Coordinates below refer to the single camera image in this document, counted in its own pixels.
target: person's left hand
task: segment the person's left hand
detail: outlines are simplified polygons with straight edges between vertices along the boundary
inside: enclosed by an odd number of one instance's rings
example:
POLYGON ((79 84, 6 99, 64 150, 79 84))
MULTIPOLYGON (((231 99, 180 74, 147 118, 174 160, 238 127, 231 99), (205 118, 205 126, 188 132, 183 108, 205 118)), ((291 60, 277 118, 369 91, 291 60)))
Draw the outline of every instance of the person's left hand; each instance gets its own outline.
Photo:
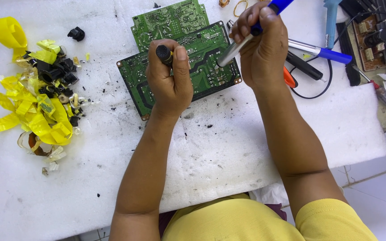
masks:
POLYGON ((154 40, 148 49, 148 66, 145 72, 153 91, 156 103, 153 114, 165 118, 179 118, 190 105, 193 98, 193 86, 190 79, 189 57, 186 49, 171 39, 154 40), (173 53, 172 70, 164 65, 156 55, 156 48, 165 45, 173 53))

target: green circuit board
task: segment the green circuit board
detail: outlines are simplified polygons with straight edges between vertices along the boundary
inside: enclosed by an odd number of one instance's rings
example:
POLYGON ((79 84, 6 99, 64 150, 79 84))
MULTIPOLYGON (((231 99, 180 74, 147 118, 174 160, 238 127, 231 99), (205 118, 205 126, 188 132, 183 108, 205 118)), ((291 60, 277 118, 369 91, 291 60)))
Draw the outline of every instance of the green circuit board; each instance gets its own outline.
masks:
MULTIPOLYGON (((229 46, 229 38, 222 21, 175 39, 186 48, 189 55, 190 78, 193 84, 193 100, 213 94, 242 82, 236 60, 214 69, 218 56, 229 46)), ((117 62, 117 67, 129 90, 141 119, 149 119, 155 103, 148 85, 145 69, 148 52, 142 52, 117 62)))
POLYGON ((139 52, 155 39, 177 39, 209 25, 205 6, 186 0, 132 18, 131 27, 139 52))

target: white foam sheet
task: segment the white foam sheet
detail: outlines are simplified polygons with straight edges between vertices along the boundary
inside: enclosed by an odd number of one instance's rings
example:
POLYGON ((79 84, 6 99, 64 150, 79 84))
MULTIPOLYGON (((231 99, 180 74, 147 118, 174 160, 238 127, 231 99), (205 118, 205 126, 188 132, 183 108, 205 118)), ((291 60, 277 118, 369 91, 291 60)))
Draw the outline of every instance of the white foam sheet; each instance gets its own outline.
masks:
MULTIPOLYGON (((226 8, 220 8, 217 0, 200 3, 211 23, 235 20, 235 2, 226 8)), ((324 45, 322 4, 296 0, 282 13, 290 38, 324 45)), ((74 90, 102 102, 84 108, 87 117, 79 121, 83 133, 72 137, 60 171, 48 177, 41 174, 45 166, 41 158, 16 145, 20 128, 0 133, 0 240, 55 240, 110 224, 119 183, 143 133, 138 127, 145 126, 115 63, 138 52, 130 31, 132 16, 152 10, 153 5, 131 0, 0 0, 0 18, 12 16, 20 22, 29 49, 37 50, 37 41, 54 39, 66 47, 69 57, 84 59, 90 52, 91 61, 77 72, 80 81, 74 90), (67 37, 76 26, 86 32, 82 42, 67 37)), ((0 75, 21 71, 9 63, 11 54, 0 44, 0 75)), ((313 63, 328 76, 325 60, 313 63)), ((373 87, 350 87, 344 65, 333 63, 333 69, 333 83, 322 97, 295 96, 302 116, 324 146, 329 166, 386 155, 373 87)), ((299 72, 295 76, 297 90, 305 96, 324 89, 320 81, 299 72)), ((0 117, 6 114, 0 107, 0 117)), ((257 189, 278 179, 253 93, 242 83, 192 103, 182 114, 172 136, 160 211, 257 189)))

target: shirt sleeve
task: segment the shirt sleeve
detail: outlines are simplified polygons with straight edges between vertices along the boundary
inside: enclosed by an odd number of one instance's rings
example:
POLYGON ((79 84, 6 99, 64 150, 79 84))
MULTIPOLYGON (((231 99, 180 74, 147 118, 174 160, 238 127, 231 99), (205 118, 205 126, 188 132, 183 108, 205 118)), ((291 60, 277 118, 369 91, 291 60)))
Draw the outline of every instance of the shirt sleeve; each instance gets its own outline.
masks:
POLYGON ((337 199, 304 205, 297 213, 296 228, 306 241, 378 241, 354 209, 337 199))

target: white tile floor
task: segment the white tile floor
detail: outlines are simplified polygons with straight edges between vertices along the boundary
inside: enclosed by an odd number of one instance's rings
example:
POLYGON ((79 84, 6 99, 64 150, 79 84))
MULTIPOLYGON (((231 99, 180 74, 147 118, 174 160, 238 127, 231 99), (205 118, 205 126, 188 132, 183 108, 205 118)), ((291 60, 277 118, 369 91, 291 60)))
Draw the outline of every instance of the white tile floor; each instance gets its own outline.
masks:
MULTIPOLYGON (((363 222, 376 235, 386 241, 386 156, 339 168, 331 172, 339 186, 345 187, 345 196, 363 222)), ((288 222, 294 225, 290 207, 288 222)), ((109 227, 80 235, 81 241, 108 241, 109 227)))

